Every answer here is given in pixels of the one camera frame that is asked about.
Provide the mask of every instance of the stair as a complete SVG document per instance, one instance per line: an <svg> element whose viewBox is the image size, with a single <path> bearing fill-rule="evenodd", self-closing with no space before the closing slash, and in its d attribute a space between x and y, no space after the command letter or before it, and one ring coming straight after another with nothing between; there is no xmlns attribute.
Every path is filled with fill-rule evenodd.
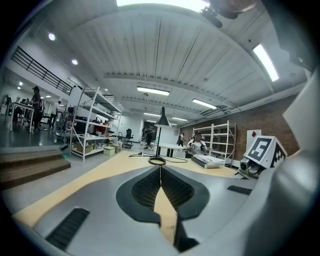
<svg viewBox="0 0 320 256"><path fill-rule="evenodd" d="M70 167L58 150L3 154L0 156L0 188L13 188Z"/></svg>

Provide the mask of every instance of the black vent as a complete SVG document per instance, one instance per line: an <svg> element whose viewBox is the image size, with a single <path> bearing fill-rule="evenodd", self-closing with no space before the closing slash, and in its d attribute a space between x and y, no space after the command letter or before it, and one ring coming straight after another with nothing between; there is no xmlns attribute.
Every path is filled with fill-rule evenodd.
<svg viewBox="0 0 320 256"><path fill-rule="evenodd" d="M250 195L250 193L252 191L252 189L241 187L241 186L234 186L234 185L228 187L228 190L238 192L241 194L245 194L245 195Z"/></svg>
<svg viewBox="0 0 320 256"><path fill-rule="evenodd" d="M88 217L89 211L75 208L68 216L48 235L46 240L55 247L65 250L77 231Z"/></svg>

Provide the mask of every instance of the man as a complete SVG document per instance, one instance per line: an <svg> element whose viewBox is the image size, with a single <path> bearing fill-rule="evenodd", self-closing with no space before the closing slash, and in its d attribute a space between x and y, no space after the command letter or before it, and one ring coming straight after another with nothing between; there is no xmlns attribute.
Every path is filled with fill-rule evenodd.
<svg viewBox="0 0 320 256"><path fill-rule="evenodd" d="M38 124L42 118L42 100L40 95L40 90L38 86L33 88L33 97L30 101L24 102L26 105L32 104L34 107L34 113L33 113L33 122L34 122L34 129L33 131L39 131Z"/></svg>
<svg viewBox="0 0 320 256"><path fill-rule="evenodd" d="M178 137L178 140L177 140L177 142L176 142L176 144L178 145L178 146L184 146L184 141L186 141L185 139L184 139L184 136L185 136L185 134L184 133L181 133L180 135L179 135L179 137Z"/></svg>
<svg viewBox="0 0 320 256"><path fill-rule="evenodd" d="M51 127L54 127L54 125L55 125L55 121L56 121L56 118L57 118L57 111L58 111L58 108L59 108L60 104L61 104L60 100L53 104L53 107L52 107L52 110L51 110L51 115L50 115L50 125L51 125Z"/></svg>
<svg viewBox="0 0 320 256"><path fill-rule="evenodd" d="M200 131L195 133L194 138L190 139L185 149L187 150L185 158L191 158L192 155L205 155L208 153L206 144L201 140Z"/></svg>

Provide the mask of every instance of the cardboard box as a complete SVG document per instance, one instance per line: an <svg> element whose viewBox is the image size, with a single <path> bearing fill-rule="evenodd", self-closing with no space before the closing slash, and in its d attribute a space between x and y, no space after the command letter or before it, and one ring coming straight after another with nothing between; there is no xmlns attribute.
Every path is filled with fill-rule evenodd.
<svg viewBox="0 0 320 256"><path fill-rule="evenodd" d="M116 152L116 149L113 146L106 146L103 149L103 154L111 156Z"/></svg>
<svg viewBox="0 0 320 256"><path fill-rule="evenodd" d="M78 143L76 143L75 144L75 147L76 147L76 150L77 151L79 151L79 152L83 152L83 147L81 146L81 144L78 142ZM86 153L89 153L89 152L91 152L91 144L89 144L88 146L86 146L85 147L85 151L84 151L84 153L86 154Z"/></svg>

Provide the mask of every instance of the desk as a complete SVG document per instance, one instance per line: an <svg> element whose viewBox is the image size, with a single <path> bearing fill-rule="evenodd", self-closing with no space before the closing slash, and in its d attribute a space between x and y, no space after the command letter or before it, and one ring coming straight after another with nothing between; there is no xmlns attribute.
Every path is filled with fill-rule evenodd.
<svg viewBox="0 0 320 256"><path fill-rule="evenodd" d="M157 144L154 143L154 142L152 142L151 145L157 147ZM172 158L172 156L174 154L174 150L184 150L185 149L184 146L179 146L179 145L176 145L176 144L159 143L159 148L158 148L158 152L157 152L158 156L160 155L161 148L167 149L166 156L167 157L171 157L171 158Z"/></svg>
<svg viewBox="0 0 320 256"><path fill-rule="evenodd" d="M12 104L13 104L13 107L12 107L11 118L10 118L10 132L12 132L12 125L13 125L13 121L14 121L15 108L16 107L20 107L20 108L25 109L25 110L31 110L30 128L29 128L29 133L31 133L32 119L33 119L33 116L34 116L35 108L33 106L27 106L27 105L20 104L20 103L17 103L17 102L14 102Z"/></svg>

